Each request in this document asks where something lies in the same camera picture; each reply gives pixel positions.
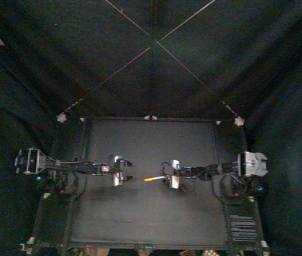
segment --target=yellow object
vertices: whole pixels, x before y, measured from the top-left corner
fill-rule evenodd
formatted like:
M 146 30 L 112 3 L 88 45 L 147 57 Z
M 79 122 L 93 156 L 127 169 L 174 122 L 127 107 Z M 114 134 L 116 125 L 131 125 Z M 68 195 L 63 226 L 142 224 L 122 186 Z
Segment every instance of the yellow object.
M 154 177 L 154 178 L 147 178 L 144 179 L 144 182 L 150 182 L 150 181 L 154 181 L 154 180 L 160 180 L 160 179 L 164 179 L 166 176 L 159 176 L 159 177 Z

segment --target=cable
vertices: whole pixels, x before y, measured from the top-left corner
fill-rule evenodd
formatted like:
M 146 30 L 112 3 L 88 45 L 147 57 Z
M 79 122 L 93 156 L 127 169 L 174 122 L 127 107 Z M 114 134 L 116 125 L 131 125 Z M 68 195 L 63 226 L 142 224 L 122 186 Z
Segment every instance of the cable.
M 192 189 L 188 191 L 182 184 L 179 184 L 180 189 L 183 190 L 184 193 L 192 193 L 196 188 L 196 179 L 192 179 Z
M 231 175 L 231 177 L 242 184 L 242 185 L 247 185 L 244 182 L 242 182 L 234 175 Z
M 166 173 L 166 167 L 164 167 L 164 165 L 168 165 L 168 166 L 171 166 L 171 168 L 172 168 L 171 163 L 163 162 L 160 165 L 162 165 L 160 173 L 163 174 L 163 176 L 170 176 L 171 174 L 167 174 L 167 173 Z

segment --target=black fabric enclosure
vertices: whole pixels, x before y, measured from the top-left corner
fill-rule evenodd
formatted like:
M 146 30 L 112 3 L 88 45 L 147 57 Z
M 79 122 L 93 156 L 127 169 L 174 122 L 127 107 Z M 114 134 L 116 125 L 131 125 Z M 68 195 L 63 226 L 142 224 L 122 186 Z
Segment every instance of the black fabric enclosure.
M 15 175 L 19 149 L 72 157 L 57 143 L 76 144 L 63 131 L 80 118 L 236 116 L 269 158 L 271 255 L 302 255 L 302 1 L 0 0 L 0 39 L 0 255 L 24 255 L 40 196 L 35 177 Z

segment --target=metal bracket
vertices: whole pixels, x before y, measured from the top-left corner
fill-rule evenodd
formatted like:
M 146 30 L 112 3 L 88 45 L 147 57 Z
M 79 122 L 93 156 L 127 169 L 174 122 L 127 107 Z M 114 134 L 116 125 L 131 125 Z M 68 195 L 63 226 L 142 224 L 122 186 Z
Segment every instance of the metal bracket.
M 148 255 L 155 250 L 154 244 L 136 244 L 135 250 L 138 251 L 139 255 Z

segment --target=diagonal cable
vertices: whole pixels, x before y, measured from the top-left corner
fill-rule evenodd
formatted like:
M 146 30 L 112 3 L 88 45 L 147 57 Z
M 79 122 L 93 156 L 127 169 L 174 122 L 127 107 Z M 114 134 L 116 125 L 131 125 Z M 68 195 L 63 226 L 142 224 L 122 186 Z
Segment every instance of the diagonal cable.
M 81 101 L 84 101 L 85 96 L 92 93 L 100 86 L 103 86 L 103 84 L 106 84 L 143 55 L 144 53 L 151 49 L 151 47 L 148 47 L 143 52 L 140 52 L 126 64 L 124 66 L 118 69 L 112 75 L 110 77 L 107 77 L 93 88 L 91 88 L 89 90 L 87 90 L 85 94 L 83 95 L 83 97 L 80 99 L 77 99 L 77 101 L 75 101 L 63 111 L 61 113 L 65 113 L 67 111 L 69 111 Z
M 150 34 L 147 33 L 147 31 L 139 26 L 139 24 L 124 14 L 124 12 L 112 4 L 111 1 L 104 0 L 104 2 L 107 2 L 111 7 L 124 16 L 124 18 L 139 28 L 139 30 L 143 31 L 143 33 L 150 36 Z
M 211 0 L 162 38 L 163 41 L 216 0 Z
M 202 86 L 211 91 L 208 85 L 199 79 L 199 77 L 195 75 L 195 73 L 190 70 L 190 68 L 183 64 L 183 62 L 176 58 L 176 56 L 170 52 L 170 50 L 162 45 L 162 43 L 159 41 L 156 41 L 156 44 L 160 46 L 160 48 L 167 52 L 167 54 L 174 58 L 174 60 L 178 62 L 178 64 L 187 70 L 187 72 L 191 74 L 191 76 L 198 80 L 198 82 L 202 84 Z M 218 100 L 220 101 L 220 103 L 224 105 L 224 107 L 230 110 L 230 112 L 234 114 L 234 116 L 239 116 L 238 113 L 232 110 L 232 108 L 230 107 L 230 105 L 224 102 L 224 100 L 222 100 L 220 98 L 218 98 Z

